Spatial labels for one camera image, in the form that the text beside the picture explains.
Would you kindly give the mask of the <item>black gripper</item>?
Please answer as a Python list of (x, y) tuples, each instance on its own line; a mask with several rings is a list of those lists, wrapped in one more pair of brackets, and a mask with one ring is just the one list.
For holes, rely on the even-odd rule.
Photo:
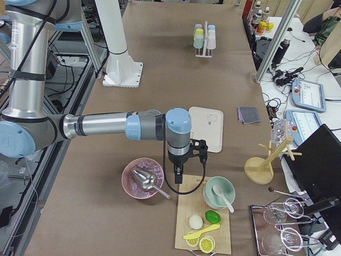
[(168, 153), (169, 160), (173, 163), (174, 167), (174, 181), (175, 184), (182, 184), (183, 182), (183, 165), (187, 162), (187, 157), (184, 155), (174, 155)]

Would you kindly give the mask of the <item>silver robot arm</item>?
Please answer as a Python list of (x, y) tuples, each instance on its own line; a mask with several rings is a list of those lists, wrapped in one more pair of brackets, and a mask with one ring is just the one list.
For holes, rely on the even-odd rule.
[(43, 111), (48, 33), (82, 29), (80, 1), (7, 1), (12, 22), (9, 105), (1, 113), (1, 154), (20, 158), (77, 136), (124, 133), (131, 140), (165, 140), (182, 183), (183, 165), (193, 148), (191, 116), (182, 108), (74, 116)]

